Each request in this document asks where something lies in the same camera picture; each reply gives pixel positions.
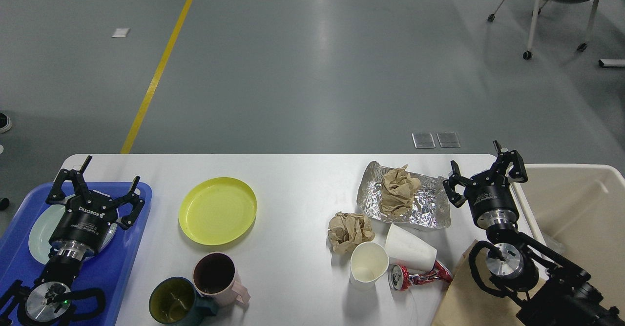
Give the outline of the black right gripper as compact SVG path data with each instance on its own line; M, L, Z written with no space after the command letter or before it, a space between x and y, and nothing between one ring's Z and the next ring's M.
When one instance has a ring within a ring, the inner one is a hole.
M456 161L450 161L451 172L443 187L448 200L456 208L467 201L475 225L487 229L494 224L515 224L519 213L510 191L510 183L526 183L528 174L522 156L517 150L508 150L493 141L497 159L487 172L467 178L461 175ZM464 195L456 186L465 187Z

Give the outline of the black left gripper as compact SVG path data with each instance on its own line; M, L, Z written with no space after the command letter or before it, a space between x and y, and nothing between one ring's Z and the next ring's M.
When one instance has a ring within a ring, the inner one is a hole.
M91 160L92 156L87 156L79 170L61 168L45 199L47 204L66 204L65 212L49 239L54 250L60 250L67 242L76 242L85 246L86 255L98 255L112 241L118 226L124 231L129 230L143 210L145 200L136 193L141 178L139 176L134 178L129 191L122 197L112 199L105 193L91 194L84 180L84 172ZM68 181L72 183L75 197L80 199L65 200L67 195L62 186ZM119 216L118 208L125 204L132 206L131 212ZM112 219L113 214L116 216L115 224L104 219L102 207L106 205L108 211L112 212L109 217Z

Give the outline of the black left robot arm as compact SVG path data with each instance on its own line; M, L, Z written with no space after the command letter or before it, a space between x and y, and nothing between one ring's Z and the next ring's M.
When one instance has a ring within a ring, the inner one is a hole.
M60 169L45 199L60 204L64 213L51 234L51 252L33 286L14 280L1 297L1 324L13 322L16 310L24 326L66 326L98 317L106 307L103 289L72 288L85 259L98 255L109 230L116 226L128 230L134 226L145 205L137 193L140 177L132 180L128 192L112 198L90 189L84 179L91 156L80 169Z

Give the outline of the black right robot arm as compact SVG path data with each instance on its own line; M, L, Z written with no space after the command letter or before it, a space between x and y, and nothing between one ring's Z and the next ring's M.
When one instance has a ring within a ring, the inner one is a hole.
M451 204L469 204L473 223L486 232L467 259L478 288L513 300L525 326L622 326L619 309L601 305L603 296L590 284L589 272L519 231L510 186L527 182L524 160L516 150L493 144L497 157L489 169L464 177L451 161L443 181Z

